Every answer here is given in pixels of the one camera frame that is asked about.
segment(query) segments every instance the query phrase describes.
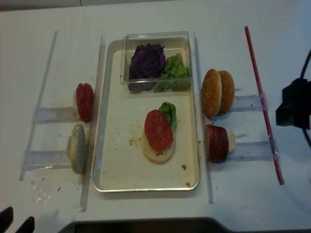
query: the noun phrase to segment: white table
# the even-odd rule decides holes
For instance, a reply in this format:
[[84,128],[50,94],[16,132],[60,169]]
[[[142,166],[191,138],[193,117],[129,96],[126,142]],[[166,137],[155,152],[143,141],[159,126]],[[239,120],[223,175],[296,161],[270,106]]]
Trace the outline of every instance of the white table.
[[[300,129],[275,123],[281,90],[299,76],[311,48],[310,9],[307,0],[215,0],[0,13],[0,210],[11,205],[15,211],[8,232],[15,232],[29,216],[35,217],[36,232],[46,233],[77,221],[205,216],[234,231],[310,229],[311,151]],[[208,203],[203,168],[199,186],[186,194],[103,195],[90,183],[87,210],[79,213],[82,186],[70,169],[27,172],[25,180],[18,181],[54,31],[59,31],[63,42],[89,35],[97,43],[103,34],[106,46],[128,33],[195,31],[204,75],[208,67],[218,68],[221,59],[216,56],[214,60],[209,52],[225,42],[244,40],[248,50],[246,25],[269,102],[284,186],[278,185],[269,162],[236,163],[218,171],[214,204]],[[69,64],[61,61],[59,65],[64,71]],[[94,75],[96,68],[90,65],[86,72]],[[230,177],[240,177],[239,185],[229,183]],[[44,192],[47,195],[38,200]]]

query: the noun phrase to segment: purple cabbage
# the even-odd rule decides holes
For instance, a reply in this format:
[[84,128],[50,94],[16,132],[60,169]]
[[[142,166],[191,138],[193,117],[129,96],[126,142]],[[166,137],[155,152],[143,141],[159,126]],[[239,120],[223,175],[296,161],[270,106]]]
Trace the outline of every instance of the purple cabbage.
[[[138,46],[131,60],[129,80],[158,78],[164,66],[165,56],[160,44]],[[155,84],[155,82],[130,83],[128,88],[134,92],[149,91]]]

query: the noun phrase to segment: black cable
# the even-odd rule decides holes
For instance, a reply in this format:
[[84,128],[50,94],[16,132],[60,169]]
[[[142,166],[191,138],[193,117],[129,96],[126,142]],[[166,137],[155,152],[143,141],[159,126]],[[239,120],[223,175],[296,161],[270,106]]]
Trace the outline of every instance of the black cable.
[[309,63],[309,60],[310,60],[310,57],[311,57],[311,50],[307,56],[307,59],[305,61],[305,64],[303,65],[303,68],[302,68],[302,71],[301,71],[301,74],[300,74],[300,78],[303,79],[303,77],[305,76],[305,72],[306,72],[306,69],[307,69],[307,66],[308,66],[308,63]]
[[[309,63],[309,61],[310,61],[310,57],[311,57],[311,50],[310,50],[310,52],[309,52],[309,54],[308,54],[308,56],[307,56],[307,59],[306,59],[306,61],[305,61],[305,64],[304,64],[303,67],[302,67],[302,71],[301,71],[301,74],[300,74],[300,78],[301,78],[301,79],[303,79],[303,77],[305,76],[305,72],[306,72],[308,63]],[[302,132],[303,132],[303,134],[304,134],[304,136],[305,136],[305,138],[306,138],[306,141],[308,142],[308,144],[309,144],[309,146],[310,146],[310,148],[311,148],[311,140],[310,140],[310,138],[309,138],[309,135],[308,135],[308,133],[307,133],[307,130],[306,130],[305,128],[303,128],[303,129],[302,129]]]

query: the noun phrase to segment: green lettuce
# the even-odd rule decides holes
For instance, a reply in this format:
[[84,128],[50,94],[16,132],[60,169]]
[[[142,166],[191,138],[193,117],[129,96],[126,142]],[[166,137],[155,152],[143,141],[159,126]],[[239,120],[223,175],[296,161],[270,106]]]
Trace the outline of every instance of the green lettuce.
[[[156,83],[154,91],[166,91],[168,89],[174,91],[188,90],[190,87],[189,76],[190,68],[184,66],[181,54],[177,53],[175,56],[171,56],[166,60],[164,69],[159,77],[159,82]],[[172,78],[176,77],[185,78],[185,80],[174,81]]]
[[171,129],[173,132],[176,131],[177,128],[177,118],[176,118],[176,108],[172,103],[164,102],[159,111],[166,116],[167,121],[171,125]]

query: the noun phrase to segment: hamburger bun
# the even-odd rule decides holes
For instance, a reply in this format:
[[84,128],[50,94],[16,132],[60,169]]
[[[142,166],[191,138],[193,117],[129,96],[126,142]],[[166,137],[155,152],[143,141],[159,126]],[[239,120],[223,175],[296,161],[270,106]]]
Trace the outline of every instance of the hamburger bun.
[[222,83],[218,71],[210,69],[202,84],[202,107],[207,117],[217,116],[222,100]]
[[219,71],[219,74],[222,81],[222,101],[217,115],[223,116],[229,112],[232,106],[235,91],[231,74],[225,70]]
[[80,174],[86,158],[86,136],[82,124],[74,126],[67,141],[66,154],[71,161],[72,170]]
[[151,161],[157,164],[162,164],[165,163],[166,161],[168,161],[172,155],[175,152],[175,146],[176,146],[176,138],[175,138],[175,134],[173,133],[173,142],[166,147],[163,150],[160,151],[156,151],[154,150],[148,141],[148,138],[145,134],[145,131],[142,132],[142,136],[141,136],[141,149],[142,152],[144,153],[144,155]]

